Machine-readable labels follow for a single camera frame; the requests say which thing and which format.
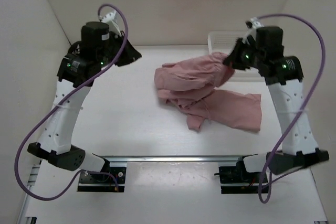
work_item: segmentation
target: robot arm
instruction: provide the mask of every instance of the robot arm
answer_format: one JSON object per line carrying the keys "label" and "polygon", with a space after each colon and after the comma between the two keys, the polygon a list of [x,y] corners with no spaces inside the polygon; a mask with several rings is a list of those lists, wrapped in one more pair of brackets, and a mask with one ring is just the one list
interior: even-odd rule
{"label": "robot arm", "polygon": [[[108,14],[102,22],[88,22],[82,27],[81,41],[70,47],[57,73],[54,106],[60,108],[47,120],[45,130],[38,141],[28,146],[29,153],[47,160],[56,167],[70,171],[83,169],[91,172],[109,172],[109,161],[71,144],[78,114],[93,82],[78,90],[62,105],[58,103],[114,59],[123,41],[123,34],[114,18],[115,14]],[[140,53],[127,42],[116,65],[124,66],[139,58]]]}
{"label": "robot arm", "polygon": [[[263,26],[258,19],[248,21],[248,33],[238,38],[235,48],[223,64],[234,69],[256,68],[265,78],[273,100],[282,134],[299,112],[303,102],[303,73],[295,56],[284,57],[283,31],[277,26]],[[261,172],[270,153],[242,157],[237,168],[242,176]],[[327,151],[320,150],[311,132],[305,111],[291,129],[271,160],[268,170],[279,175],[293,169],[307,168],[329,160]]]}

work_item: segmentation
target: white table surface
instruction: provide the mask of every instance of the white table surface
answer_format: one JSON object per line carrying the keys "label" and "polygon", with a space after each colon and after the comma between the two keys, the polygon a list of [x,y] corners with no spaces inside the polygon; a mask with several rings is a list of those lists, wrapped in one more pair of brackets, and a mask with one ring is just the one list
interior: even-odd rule
{"label": "white table surface", "polygon": [[[186,116],[159,105],[153,83],[162,63],[206,54],[206,47],[140,48],[143,58],[97,79],[80,112],[73,143],[98,155],[242,155],[267,152],[280,137],[268,89],[262,82],[228,82],[223,89],[262,94],[261,131],[251,134],[216,122],[188,130]],[[258,196],[222,195],[217,163],[128,163],[124,193],[79,193],[78,179],[61,198],[31,199],[37,224],[313,224],[326,217],[310,170],[274,184],[269,204]],[[43,162],[34,192],[53,196],[73,176]]]}
{"label": "white table surface", "polygon": [[[36,224],[314,224],[326,217],[309,170],[275,183],[267,205],[258,195],[222,195],[217,163],[128,163],[124,193],[80,193],[30,200]],[[53,196],[72,172],[43,162],[34,193]]]}
{"label": "white table surface", "polygon": [[258,134],[206,120],[199,133],[186,115],[156,96],[154,72],[166,62],[207,53],[207,47],[140,47],[143,58],[113,67],[98,78],[83,103],[72,143],[97,155],[243,155],[270,151],[281,135],[263,82],[227,82],[222,89],[261,93],[263,111]]}

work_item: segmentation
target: white cable tie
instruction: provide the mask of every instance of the white cable tie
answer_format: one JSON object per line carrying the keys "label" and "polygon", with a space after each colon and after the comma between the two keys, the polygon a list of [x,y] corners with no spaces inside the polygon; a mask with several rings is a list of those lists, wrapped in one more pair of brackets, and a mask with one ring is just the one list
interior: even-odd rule
{"label": "white cable tie", "polygon": [[304,109],[304,110],[298,110],[298,111],[277,111],[277,113],[281,113],[281,114],[297,114],[299,112],[307,112],[308,109]]}
{"label": "white cable tie", "polygon": [[75,108],[68,108],[68,107],[66,107],[64,105],[60,105],[58,103],[54,103],[54,105],[57,106],[57,107],[60,107],[62,109],[66,109],[66,110],[76,110]]}

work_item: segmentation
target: pink cloth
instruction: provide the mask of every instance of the pink cloth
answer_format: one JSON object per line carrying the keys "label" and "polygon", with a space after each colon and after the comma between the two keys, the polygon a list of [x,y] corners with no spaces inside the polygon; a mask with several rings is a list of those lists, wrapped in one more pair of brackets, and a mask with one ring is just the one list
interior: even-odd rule
{"label": "pink cloth", "polygon": [[215,89],[235,70],[223,65],[226,54],[215,52],[177,63],[166,63],[155,71],[157,96],[187,114],[189,129],[199,131],[205,119],[232,128],[260,131],[261,94],[240,94]]}

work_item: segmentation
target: cable connector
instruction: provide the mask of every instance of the cable connector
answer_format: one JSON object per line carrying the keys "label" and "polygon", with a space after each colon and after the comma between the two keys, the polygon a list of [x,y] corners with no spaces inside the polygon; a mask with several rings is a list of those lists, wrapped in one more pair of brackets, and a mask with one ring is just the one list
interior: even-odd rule
{"label": "cable connector", "polygon": [[119,26],[117,25],[117,17],[117,11],[113,10],[112,12],[107,13],[105,16],[99,17],[99,20],[103,23],[108,24],[110,27],[110,31],[121,37],[121,31],[119,29]]}

